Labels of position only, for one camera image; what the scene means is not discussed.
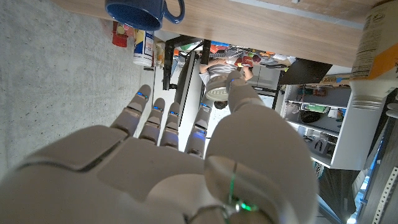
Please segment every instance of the white shirt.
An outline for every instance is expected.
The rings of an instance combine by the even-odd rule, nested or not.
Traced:
[[[211,78],[214,78],[214,77],[217,77],[217,76],[220,76],[220,75],[226,75],[227,76],[234,70],[236,70],[236,66],[235,65],[217,64],[217,65],[213,65],[213,66],[207,68],[207,72],[205,72],[203,74],[199,73],[199,76],[200,76],[201,80],[203,81],[203,83],[205,84],[205,86],[207,86],[207,83],[209,82],[209,80]]]

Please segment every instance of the mug handle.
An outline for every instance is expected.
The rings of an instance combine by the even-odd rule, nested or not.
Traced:
[[[166,2],[164,2],[164,17],[166,17],[166,19],[168,19],[170,22],[174,24],[180,23],[185,15],[184,0],[178,0],[178,3],[180,4],[180,15],[175,17],[169,12],[169,10],[167,9],[167,4]]]

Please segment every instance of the person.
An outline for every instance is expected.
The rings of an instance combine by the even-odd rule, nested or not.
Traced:
[[[206,97],[215,101],[215,108],[222,110],[228,105],[228,94],[225,88],[226,77],[236,70],[237,66],[233,60],[228,61],[223,58],[210,60],[207,65],[200,65],[199,76],[206,86]],[[249,67],[243,67],[244,79],[248,81],[253,77]]]

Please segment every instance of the white shelf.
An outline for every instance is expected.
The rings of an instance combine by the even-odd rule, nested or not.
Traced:
[[[301,102],[298,100],[302,97],[302,95],[298,95],[297,91],[299,89],[298,85],[290,85],[289,95],[287,96],[287,100]],[[333,87],[333,88],[325,88],[326,96],[314,96],[314,95],[304,95],[303,102],[311,103],[316,105],[327,105],[334,106],[337,108],[347,108],[349,96],[351,94],[351,89],[349,88],[341,88],[341,87]]]
[[[323,104],[323,103],[309,103],[309,102],[301,102],[301,101],[296,101],[296,100],[287,100],[288,102],[291,103],[305,103],[305,104],[311,104],[311,105],[318,105],[318,106],[329,106],[329,107],[335,107],[335,108],[341,108],[341,109],[347,109],[346,106],[338,106],[338,105],[328,105],[328,104]]]
[[[330,168],[331,166],[331,158],[327,156],[321,156],[316,153],[310,152],[311,153],[311,159],[317,163],[320,163],[324,165],[327,168]]]
[[[290,124],[300,125],[338,138],[332,157],[311,152],[312,160],[331,169],[362,170],[368,158],[383,107],[377,111],[354,108],[352,105],[353,94],[350,89],[346,88],[327,88],[326,97],[310,95],[304,97],[304,102],[299,102],[296,99],[297,88],[298,86],[287,86],[281,116]],[[341,128],[337,128],[336,121],[333,121],[333,118],[325,117],[325,114],[318,121],[305,124],[301,122],[299,113],[294,114],[297,109],[294,106],[287,106],[288,102],[346,108],[346,113],[343,122],[339,123]]]
[[[305,123],[301,123],[299,121],[289,121],[289,120],[286,120],[286,121],[290,122],[290,123],[293,123],[293,124],[297,124],[297,125],[303,126],[304,128],[309,128],[309,129],[312,129],[312,130],[320,131],[320,132],[329,134],[329,135],[337,137],[337,138],[338,138],[338,135],[339,135],[339,133],[336,132],[336,131],[332,131],[332,130],[329,130],[329,129],[326,129],[326,128],[320,128],[320,127],[312,126],[311,124],[305,124]]]

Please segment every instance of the shelf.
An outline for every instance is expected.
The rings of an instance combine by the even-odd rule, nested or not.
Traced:
[[[345,108],[347,109],[348,100],[351,95],[351,89],[349,88],[341,88],[341,87],[333,87],[333,88],[325,88],[326,96],[314,96],[314,95],[305,95],[303,102],[300,99],[301,95],[297,94],[299,89],[298,85],[291,85],[290,90],[288,92],[287,100],[294,101],[297,103],[311,103],[315,105],[322,106],[334,106],[337,108]]]
[[[286,120],[286,121],[289,122],[289,123],[292,123],[292,124],[297,124],[297,125],[303,126],[304,128],[310,128],[312,130],[320,131],[320,132],[329,134],[329,135],[337,137],[337,138],[338,138],[338,135],[339,135],[339,133],[336,132],[336,131],[332,131],[332,130],[329,130],[329,129],[326,129],[326,128],[320,128],[320,127],[312,126],[311,124],[304,124],[304,123],[301,123],[300,121],[289,121],[289,120]]]
[[[318,155],[316,153],[310,152],[311,153],[311,159],[317,163],[320,163],[322,165],[324,165],[327,168],[330,168],[331,166],[331,158],[329,157],[325,157],[325,156],[321,156]]]
[[[290,103],[305,103],[305,104],[311,104],[311,105],[318,105],[318,106],[329,106],[329,107],[334,107],[334,108],[341,108],[341,109],[347,109],[346,106],[338,106],[338,105],[328,105],[328,104],[323,104],[323,103],[311,103],[311,102],[301,102],[301,101],[296,101],[296,100],[287,100]]]
[[[343,124],[342,122],[336,121],[336,118],[329,118],[327,114],[320,113],[320,119],[317,121],[314,121],[312,123],[304,123],[300,119],[300,112],[299,113],[293,113],[290,110],[286,112],[285,119],[287,121],[292,121],[297,124],[303,125],[303,126],[309,126],[312,129],[322,129],[322,130],[328,130],[333,133],[340,133],[341,131],[341,125]]]

